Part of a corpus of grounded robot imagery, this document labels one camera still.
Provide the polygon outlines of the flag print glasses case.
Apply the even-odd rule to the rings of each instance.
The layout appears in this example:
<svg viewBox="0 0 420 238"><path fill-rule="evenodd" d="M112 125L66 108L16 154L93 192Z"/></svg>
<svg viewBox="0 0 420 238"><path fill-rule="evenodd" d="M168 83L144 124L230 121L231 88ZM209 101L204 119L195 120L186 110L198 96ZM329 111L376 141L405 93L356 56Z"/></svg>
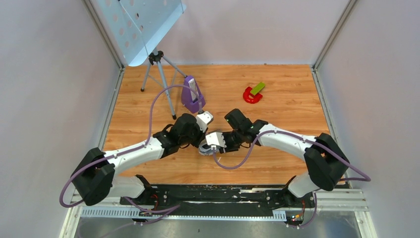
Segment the flag print glasses case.
<svg viewBox="0 0 420 238"><path fill-rule="evenodd" d="M198 152L203 156L211 156L218 152L218 149L214 145L209 145L206 140L203 140L198 146Z"/></svg>

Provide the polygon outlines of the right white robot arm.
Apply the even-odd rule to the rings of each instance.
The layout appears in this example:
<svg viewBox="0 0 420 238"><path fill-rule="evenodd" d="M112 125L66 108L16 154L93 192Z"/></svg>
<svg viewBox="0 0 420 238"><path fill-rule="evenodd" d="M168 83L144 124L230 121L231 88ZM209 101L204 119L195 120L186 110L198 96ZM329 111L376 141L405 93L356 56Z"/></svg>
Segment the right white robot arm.
<svg viewBox="0 0 420 238"><path fill-rule="evenodd" d="M297 206L303 196L313 191L332 191L349 167L349 160L329 134L307 136L264 120L251 122L239 109L233 109L224 118L232 131L223 133L226 146L221 153L237 151L242 143L248 143L251 147L266 146L287 152L306 163L307 172L292 177L286 184L283 200L289 207Z"/></svg>

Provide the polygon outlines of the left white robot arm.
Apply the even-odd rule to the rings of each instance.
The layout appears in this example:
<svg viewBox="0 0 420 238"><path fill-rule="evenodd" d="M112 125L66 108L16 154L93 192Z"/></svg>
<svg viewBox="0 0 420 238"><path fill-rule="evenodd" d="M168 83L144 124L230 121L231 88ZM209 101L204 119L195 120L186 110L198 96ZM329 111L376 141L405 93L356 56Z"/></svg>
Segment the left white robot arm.
<svg viewBox="0 0 420 238"><path fill-rule="evenodd" d="M148 204L152 192L139 176L122 177L121 173L142 163L159 160L189 145L198 147L204 140L213 116L204 112L183 114L174 124L153 134L150 139L113 151L90 149L72 173L72 183L87 206L107 197L129 197L138 204Z"/></svg>

